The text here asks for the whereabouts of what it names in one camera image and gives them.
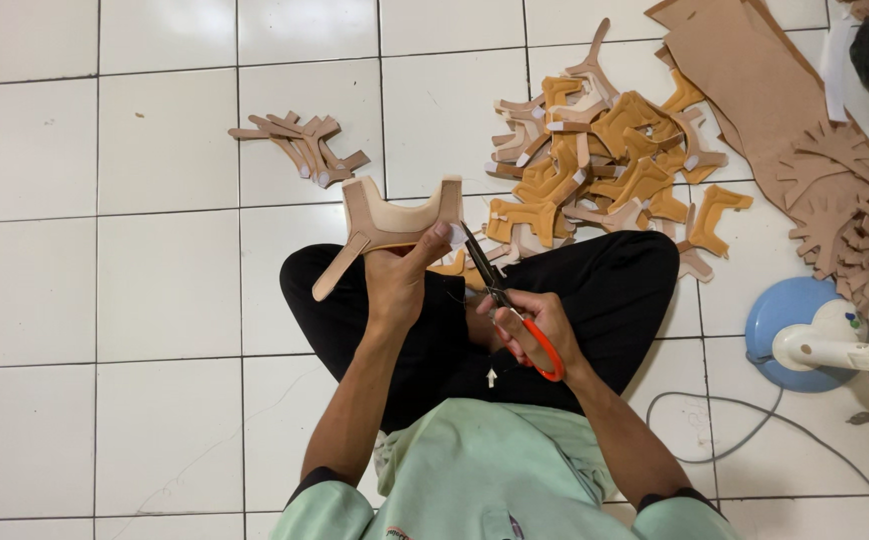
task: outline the black pants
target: black pants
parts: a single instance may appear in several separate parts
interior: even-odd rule
[[[341,246],[319,244],[287,258],[281,289],[308,343],[340,381],[368,324],[365,263],[359,257],[323,301],[312,285]],[[621,393],[644,361],[678,279],[679,253],[660,232],[621,231],[529,257],[505,269],[504,285],[561,298],[581,351]],[[489,389],[487,375],[498,378]],[[507,349],[468,342],[465,282],[425,273],[421,316],[398,355],[380,428],[401,430],[448,398],[544,406],[584,414],[563,382],[518,365]]]

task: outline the man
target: man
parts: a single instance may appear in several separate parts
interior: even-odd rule
[[[437,223],[404,256],[370,251],[321,302],[312,285],[341,247],[284,263],[284,297],[339,385],[271,538],[737,538],[618,397],[674,292],[675,244],[615,232],[504,269],[510,300],[564,362],[550,382],[519,365],[552,370],[514,313],[492,322],[490,297],[466,302],[463,279],[425,271],[450,233]],[[375,515],[354,486],[379,429]],[[601,510],[615,486],[639,510],[631,530]]]

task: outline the forearm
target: forearm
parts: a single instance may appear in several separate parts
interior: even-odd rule
[[[664,443],[587,362],[566,380],[597,437],[621,494],[635,507],[646,495],[673,495],[691,481]]]
[[[311,434],[301,478],[328,467],[357,486],[371,460],[404,332],[368,322],[364,337],[328,408]]]

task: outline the mint green t-shirt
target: mint green t-shirt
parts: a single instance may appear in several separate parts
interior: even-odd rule
[[[375,515],[355,488],[325,481],[288,505],[271,540],[716,540],[740,536],[691,497],[658,501],[633,527],[601,510],[614,490],[585,417],[447,399],[380,449]]]

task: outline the velcro strap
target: velcro strap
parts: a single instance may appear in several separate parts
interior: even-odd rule
[[[335,285],[338,284],[338,280],[345,275],[345,270],[348,269],[348,266],[351,266],[358,258],[358,255],[368,247],[369,241],[368,236],[360,230],[348,238],[348,243],[344,244],[344,247],[341,248],[341,251],[331,261],[328,268],[321,274],[321,277],[314,282],[314,286],[311,288],[314,300],[321,302],[331,294],[331,291],[335,289]]]

